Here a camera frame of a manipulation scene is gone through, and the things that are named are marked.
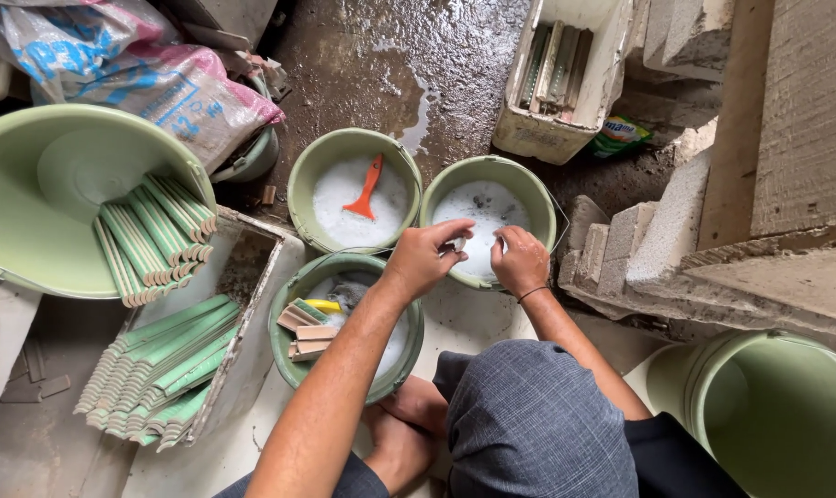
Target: wet floor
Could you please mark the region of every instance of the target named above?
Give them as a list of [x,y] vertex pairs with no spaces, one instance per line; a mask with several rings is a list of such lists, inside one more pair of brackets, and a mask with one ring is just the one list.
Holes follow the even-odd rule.
[[[457,160],[508,155],[490,140],[529,3],[300,0],[263,43],[272,45],[267,55],[283,65],[292,88],[281,103],[287,118],[277,128],[280,158],[267,178],[219,186],[219,200],[289,224],[292,165],[314,139],[346,127],[396,137],[413,154],[425,187]],[[608,162],[582,155],[564,166],[508,157],[535,171],[559,202],[583,193],[609,214],[659,198],[672,169],[667,158],[648,154]],[[264,184],[277,187],[274,206],[249,206]]]

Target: gray checkered pants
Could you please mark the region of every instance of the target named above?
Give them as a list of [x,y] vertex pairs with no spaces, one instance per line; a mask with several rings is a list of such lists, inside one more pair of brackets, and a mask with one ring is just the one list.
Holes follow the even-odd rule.
[[[444,352],[433,382],[449,402],[453,498],[638,496],[623,413],[558,345],[507,340],[477,356]],[[215,498],[242,498],[249,478]],[[351,453],[333,497],[387,496]]]

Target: foot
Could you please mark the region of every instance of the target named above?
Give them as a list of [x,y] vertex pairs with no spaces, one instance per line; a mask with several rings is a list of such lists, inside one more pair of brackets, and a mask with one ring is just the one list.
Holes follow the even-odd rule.
[[430,468],[439,443],[387,413],[379,405],[363,410],[363,423],[372,434],[375,449],[363,461],[377,475],[390,496],[401,492]]
[[437,438],[446,437],[449,403],[428,380],[410,375],[400,389],[378,404],[399,420],[418,425]]

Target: soap foam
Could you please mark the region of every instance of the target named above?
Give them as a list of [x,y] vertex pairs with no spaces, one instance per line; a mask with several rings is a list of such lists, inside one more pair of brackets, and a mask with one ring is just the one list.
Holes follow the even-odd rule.
[[496,280],[495,272],[491,270],[491,246],[495,243],[492,232],[506,225],[528,230],[529,213],[525,206],[505,186],[480,180],[449,192],[436,206],[432,222],[437,224],[458,218],[470,218],[477,225],[473,228],[473,238],[464,246],[464,252],[470,258],[456,264],[454,270],[486,282]]
[[[335,288],[335,277],[327,278],[319,283],[308,293],[307,300],[327,300],[329,293]],[[347,321],[347,314],[344,313],[327,313],[329,315],[329,322],[327,325],[335,327],[336,330],[341,330]],[[397,320],[396,325],[393,326],[393,332],[390,334],[390,339],[384,347],[384,353],[381,356],[381,362],[375,372],[375,379],[387,373],[393,368],[393,365],[400,359],[406,351],[406,344],[409,335],[409,318],[408,312],[404,311]]]
[[382,163],[381,177],[369,198],[375,220],[342,208],[362,193],[366,172],[375,156],[335,164],[313,187],[313,212],[326,235],[345,247],[379,245],[393,237],[409,209],[406,181]]

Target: orange scraper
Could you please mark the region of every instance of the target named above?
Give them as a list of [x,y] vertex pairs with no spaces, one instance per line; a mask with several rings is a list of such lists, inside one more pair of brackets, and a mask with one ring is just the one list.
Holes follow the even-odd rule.
[[372,214],[372,208],[368,206],[368,199],[372,197],[372,190],[375,189],[375,184],[378,183],[378,177],[381,176],[381,165],[383,160],[383,154],[375,156],[372,164],[368,165],[366,183],[363,185],[363,192],[353,204],[348,204],[342,208],[361,216],[366,216],[370,220],[375,220],[375,215]]

